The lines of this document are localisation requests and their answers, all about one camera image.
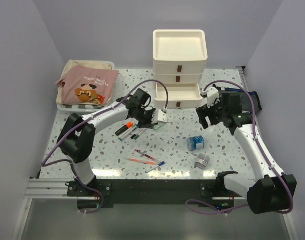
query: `printed graphic on shirt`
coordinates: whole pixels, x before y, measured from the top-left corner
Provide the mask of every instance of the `printed graphic on shirt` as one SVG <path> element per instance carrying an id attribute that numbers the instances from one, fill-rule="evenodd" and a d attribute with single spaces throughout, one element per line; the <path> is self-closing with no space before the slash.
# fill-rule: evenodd
<path id="1" fill-rule="evenodd" d="M 93 84 L 82 84 L 81 88 L 77 88 L 74 90 L 77 98 L 82 103 L 92 103 L 92 104 L 102 104 L 105 100 L 103 96 L 96 92 L 96 85 Z"/>

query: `plastic storage box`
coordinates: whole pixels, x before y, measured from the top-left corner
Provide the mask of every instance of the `plastic storage box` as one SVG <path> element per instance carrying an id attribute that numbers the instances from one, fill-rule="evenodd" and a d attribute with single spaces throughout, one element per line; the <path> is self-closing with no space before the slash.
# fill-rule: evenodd
<path id="1" fill-rule="evenodd" d="M 199 107 L 199 83 L 208 59 L 202 30 L 155 30 L 153 32 L 153 77 L 166 84 L 169 108 Z M 156 85 L 155 106 L 162 108 L 166 92 Z"/>

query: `blue can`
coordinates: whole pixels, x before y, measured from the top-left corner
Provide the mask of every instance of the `blue can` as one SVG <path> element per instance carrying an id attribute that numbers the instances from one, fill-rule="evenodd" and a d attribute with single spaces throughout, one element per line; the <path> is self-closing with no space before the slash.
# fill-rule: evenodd
<path id="1" fill-rule="evenodd" d="M 205 147 L 203 136 L 193 136 L 187 138 L 187 147 L 190 151 L 203 149 Z"/>

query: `speckled white tabletop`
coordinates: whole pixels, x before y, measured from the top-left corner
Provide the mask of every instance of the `speckled white tabletop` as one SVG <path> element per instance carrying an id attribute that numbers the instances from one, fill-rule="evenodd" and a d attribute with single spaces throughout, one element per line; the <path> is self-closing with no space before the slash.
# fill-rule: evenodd
<path id="1" fill-rule="evenodd" d="M 124 97 L 138 83 L 152 79 L 152 69 L 120 69 L 119 77 L 114 87 L 110 103 L 117 98 Z M 238 70 L 206 69 L 203 73 L 200 87 L 215 80 L 232 81 L 242 84 Z M 156 93 L 153 84 L 142 86 L 154 98 Z M 168 123 L 159 130 L 149 129 L 138 140 L 127 138 L 121 142 L 115 132 L 126 122 L 118 122 L 95 137 L 94 146 L 90 155 L 90 164 L 98 179 L 214 179 L 217 173 L 237 171 L 239 174 L 254 179 L 252 167 L 241 149 L 240 144 L 231 136 L 229 130 L 221 123 L 203 130 L 198 122 L 196 110 L 169 109 Z M 46 154 L 55 146 L 57 138 L 70 113 L 58 111 L 52 129 Z M 205 139 L 205 148 L 189 151 L 186 138 L 202 135 Z M 166 164 L 157 170 L 145 173 L 151 165 L 128 161 L 127 158 L 141 158 L 134 152 L 139 149 L 148 155 L 165 161 Z M 207 168 L 203 171 L 195 168 L 195 159 L 198 154 L 204 153 L 210 157 Z M 65 159 L 58 149 L 50 161 Z M 41 179 L 72 179 L 73 174 L 67 163 L 59 163 L 50 167 L 43 167 Z"/>

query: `tabletop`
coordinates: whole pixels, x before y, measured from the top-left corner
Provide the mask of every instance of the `tabletop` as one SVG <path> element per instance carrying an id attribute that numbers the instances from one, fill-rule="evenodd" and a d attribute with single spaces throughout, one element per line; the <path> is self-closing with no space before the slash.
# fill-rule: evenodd
<path id="1" fill-rule="evenodd" d="M 118 69 L 119 76 L 114 87 L 110 103 L 124 97 L 138 83 L 152 79 L 152 69 Z M 200 82 L 200 87 L 216 80 L 231 81 L 242 84 L 238 70 L 234 69 L 205 69 Z M 229 84 L 218 86 L 231 87 Z M 152 98 L 156 96 L 153 83 L 142 85 Z M 57 138 L 71 113 L 58 111 L 46 155 L 55 146 Z M 225 171 L 237 171 L 246 178 L 254 179 L 252 167 L 236 139 L 222 124 L 211 126 L 204 130 L 199 123 L 195 108 L 169 109 L 168 123 L 158 130 L 149 129 L 137 140 L 130 137 L 125 141 L 118 140 L 115 132 L 130 120 L 118 122 L 99 132 L 95 136 L 93 150 L 89 156 L 91 168 L 98 179 L 215 179 L 217 174 Z M 203 136 L 205 147 L 201 150 L 189 151 L 186 139 L 194 136 Z M 165 161 L 166 164 L 145 173 L 151 165 L 128 161 L 128 158 L 143 158 L 135 149 Z M 205 170 L 195 168 L 198 154 L 210 157 Z M 65 159 L 66 156 L 57 149 L 49 162 Z M 49 167 L 42 167 L 40 179 L 73 179 L 74 175 L 67 163 L 59 163 Z"/>

